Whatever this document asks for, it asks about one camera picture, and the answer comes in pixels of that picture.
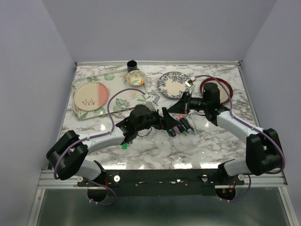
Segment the orange black highlighter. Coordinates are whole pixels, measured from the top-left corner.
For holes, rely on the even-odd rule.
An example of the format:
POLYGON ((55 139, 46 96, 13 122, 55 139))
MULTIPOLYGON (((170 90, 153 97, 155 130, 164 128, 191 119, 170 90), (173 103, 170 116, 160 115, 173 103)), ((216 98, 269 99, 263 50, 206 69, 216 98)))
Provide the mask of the orange black highlighter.
POLYGON ((190 125, 187 123, 185 118, 181 115, 178 115, 179 122, 185 127, 186 130, 190 129, 190 125))

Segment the blue black highlighter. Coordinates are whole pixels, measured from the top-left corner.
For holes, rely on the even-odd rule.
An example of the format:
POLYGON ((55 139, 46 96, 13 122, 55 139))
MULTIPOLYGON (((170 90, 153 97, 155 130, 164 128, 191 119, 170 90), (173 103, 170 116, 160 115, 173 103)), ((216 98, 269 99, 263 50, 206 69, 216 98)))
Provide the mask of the blue black highlighter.
POLYGON ((170 130, 168 130, 167 132, 168 132, 168 135, 169 135, 170 137, 175 137, 175 136, 176 136, 176 133, 175 133, 175 131, 174 131, 173 129, 170 129, 170 130))

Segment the green black highlighter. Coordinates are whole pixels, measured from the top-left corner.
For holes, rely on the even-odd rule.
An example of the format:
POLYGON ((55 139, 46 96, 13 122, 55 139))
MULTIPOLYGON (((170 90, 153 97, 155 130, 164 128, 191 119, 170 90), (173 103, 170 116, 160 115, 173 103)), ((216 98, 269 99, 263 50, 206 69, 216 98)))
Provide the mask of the green black highlighter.
POLYGON ((182 124, 178 124, 177 128, 182 134, 184 134, 185 136, 187 135, 186 129, 183 127, 182 124))

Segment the green capped white marker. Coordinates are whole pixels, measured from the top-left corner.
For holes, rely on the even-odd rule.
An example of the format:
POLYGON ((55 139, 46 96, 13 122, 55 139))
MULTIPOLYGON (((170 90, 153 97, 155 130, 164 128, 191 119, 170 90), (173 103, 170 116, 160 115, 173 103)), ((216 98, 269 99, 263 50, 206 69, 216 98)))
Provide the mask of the green capped white marker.
POLYGON ((195 119, 194 119, 193 115, 190 115, 190 117, 191 117, 194 129, 197 131, 198 130, 197 125, 196 125, 196 122, 195 122, 195 119))

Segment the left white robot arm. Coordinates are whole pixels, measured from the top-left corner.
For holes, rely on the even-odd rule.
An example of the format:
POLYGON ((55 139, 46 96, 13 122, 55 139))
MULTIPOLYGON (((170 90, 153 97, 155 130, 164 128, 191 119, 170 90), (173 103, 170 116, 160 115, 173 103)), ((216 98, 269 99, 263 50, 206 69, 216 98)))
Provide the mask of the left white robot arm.
POLYGON ((157 129, 170 131, 179 122, 165 107, 163 115, 157 110, 150 110, 145 105, 137 105, 128 117, 112 126, 102 134, 90 133, 79 135, 73 130, 66 132, 47 152, 46 158, 54 168, 54 178, 66 180, 72 176, 88 178, 94 186, 104 182, 102 166, 95 161, 86 160, 86 156, 101 149, 123 145, 134 140, 139 131, 157 129))

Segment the purple translucent highlighter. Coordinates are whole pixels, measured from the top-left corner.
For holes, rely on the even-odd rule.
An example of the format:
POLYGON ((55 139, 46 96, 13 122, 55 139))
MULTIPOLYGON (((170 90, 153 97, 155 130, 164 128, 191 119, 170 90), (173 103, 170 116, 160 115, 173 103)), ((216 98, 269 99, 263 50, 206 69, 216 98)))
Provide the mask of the purple translucent highlighter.
POLYGON ((181 134, 182 132, 179 130, 178 126, 175 126, 173 127, 174 131, 177 133, 177 134, 181 134))

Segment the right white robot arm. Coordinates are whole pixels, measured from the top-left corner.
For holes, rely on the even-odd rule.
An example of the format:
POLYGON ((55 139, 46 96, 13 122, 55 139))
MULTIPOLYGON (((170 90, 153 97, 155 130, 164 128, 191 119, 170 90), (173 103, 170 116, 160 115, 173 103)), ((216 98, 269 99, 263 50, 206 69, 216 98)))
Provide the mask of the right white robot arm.
POLYGON ((239 174, 260 176, 283 170, 284 155, 277 132, 274 129, 253 127, 235 116, 231 109, 221 105, 220 90, 215 83, 204 85, 202 98, 184 92, 181 99, 171 106, 170 113, 187 114, 190 110, 203 111, 206 119, 217 127, 236 136, 246 145, 245 157, 224 162, 218 166, 217 181, 223 185, 239 174))

